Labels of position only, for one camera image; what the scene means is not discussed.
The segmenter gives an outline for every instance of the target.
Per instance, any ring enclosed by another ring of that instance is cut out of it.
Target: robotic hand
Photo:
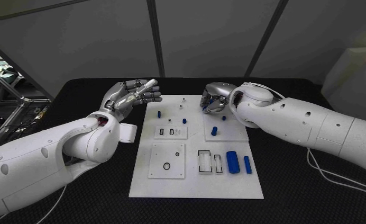
[[[155,84],[154,79],[116,83],[99,111],[0,146],[0,216],[39,201],[103,163],[118,142],[134,142],[137,127],[119,122],[134,105],[161,101]],[[62,152],[82,161],[66,166]]]
[[[236,87],[210,83],[201,94],[203,113],[225,106],[237,121],[286,142],[325,151],[366,168],[366,121],[294,98],[275,101],[271,89],[255,83]]]

